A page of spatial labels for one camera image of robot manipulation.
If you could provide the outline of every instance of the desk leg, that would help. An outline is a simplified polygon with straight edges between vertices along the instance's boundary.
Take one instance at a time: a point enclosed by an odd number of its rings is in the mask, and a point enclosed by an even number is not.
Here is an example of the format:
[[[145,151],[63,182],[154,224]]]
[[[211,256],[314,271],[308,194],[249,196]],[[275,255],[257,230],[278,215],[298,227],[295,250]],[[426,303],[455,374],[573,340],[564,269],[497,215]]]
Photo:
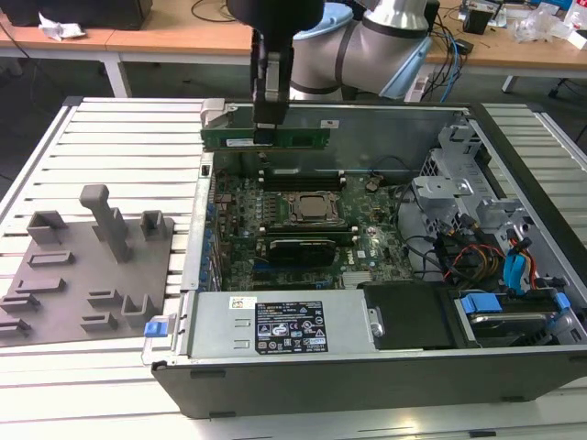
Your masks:
[[[515,83],[517,83],[517,76],[508,76],[502,86],[502,92],[505,94],[509,94],[514,90]]]
[[[117,53],[111,52],[102,61],[106,67],[106,73],[112,86],[115,98],[129,98],[132,96],[128,85],[125,66]]]
[[[414,82],[412,82],[412,85],[405,94],[405,102],[419,103],[420,101],[422,101],[422,95],[424,94],[424,90],[428,85],[428,80],[432,75],[434,75],[434,69],[434,64],[424,64],[420,68],[420,71],[415,77]]]

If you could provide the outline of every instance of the white sticker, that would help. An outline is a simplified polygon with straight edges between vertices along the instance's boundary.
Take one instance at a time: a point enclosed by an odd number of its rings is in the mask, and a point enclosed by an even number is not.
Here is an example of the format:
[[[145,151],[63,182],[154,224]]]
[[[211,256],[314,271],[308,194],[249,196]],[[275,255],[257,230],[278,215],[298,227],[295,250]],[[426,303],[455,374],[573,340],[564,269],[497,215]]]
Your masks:
[[[324,119],[320,121],[320,128],[338,128],[340,121],[335,119]]]
[[[229,309],[254,309],[257,303],[256,296],[231,296]]]
[[[227,147],[267,147],[270,144],[255,144],[253,139],[227,139]]]

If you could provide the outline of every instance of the floor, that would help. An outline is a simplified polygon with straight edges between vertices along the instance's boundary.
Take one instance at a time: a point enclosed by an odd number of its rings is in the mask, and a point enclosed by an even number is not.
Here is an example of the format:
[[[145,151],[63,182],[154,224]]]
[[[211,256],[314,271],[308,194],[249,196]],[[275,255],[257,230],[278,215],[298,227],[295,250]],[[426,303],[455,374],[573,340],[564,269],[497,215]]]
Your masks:
[[[24,74],[18,78],[11,78],[7,71],[0,73],[0,198],[43,136],[63,96],[112,96],[108,80],[98,68],[93,61],[45,60],[40,69],[31,61],[25,62]],[[136,97],[249,96],[246,66],[130,63],[127,73]],[[449,101],[538,104],[571,138],[587,123],[587,82],[572,84],[573,91],[562,87],[559,96],[552,99],[548,91],[556,79],[521,79],[510,94],[501,92],[503,81],[503,77],[465,74]],[[435,93],[432,101],[441,94],[442,91]],[[369,101],[376,96],[361,94],[360,99]],[[587,135],[580,146],[587,151]]]

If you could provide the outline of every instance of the computer case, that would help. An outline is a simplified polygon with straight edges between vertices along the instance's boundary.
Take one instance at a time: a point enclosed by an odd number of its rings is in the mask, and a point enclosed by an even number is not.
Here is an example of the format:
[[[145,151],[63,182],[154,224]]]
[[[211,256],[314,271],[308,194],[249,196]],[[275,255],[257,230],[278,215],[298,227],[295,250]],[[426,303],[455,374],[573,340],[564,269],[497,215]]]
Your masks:
[[[139,30],[152,5],[152,0],[0,0],[13,26],[37,26],[41,13],[60,23],[120,30]]]

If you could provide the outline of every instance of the blue latch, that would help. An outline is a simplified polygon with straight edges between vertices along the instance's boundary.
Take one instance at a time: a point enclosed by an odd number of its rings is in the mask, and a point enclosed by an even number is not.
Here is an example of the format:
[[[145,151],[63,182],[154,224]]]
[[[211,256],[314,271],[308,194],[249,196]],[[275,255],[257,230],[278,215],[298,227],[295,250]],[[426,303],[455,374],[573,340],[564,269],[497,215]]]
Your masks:
[[[524,295],[522,277],[526,270],[526,259],[520,254],[508,254],[504,263],[504,283],[518,296]]]
[[[570,301],[562,292],[557,293],[554,295],[554,301],[557,303],[557,306],[560,308],[560,311],[563,312],[567,309],[570,309]]]
[[[460,299],[460,303],[466,314],[499,313],[503,310],[495,293],[469,293]]]
[[[145,337],[166,337],[167,323],[161,321],[151,321],[145,324]]]

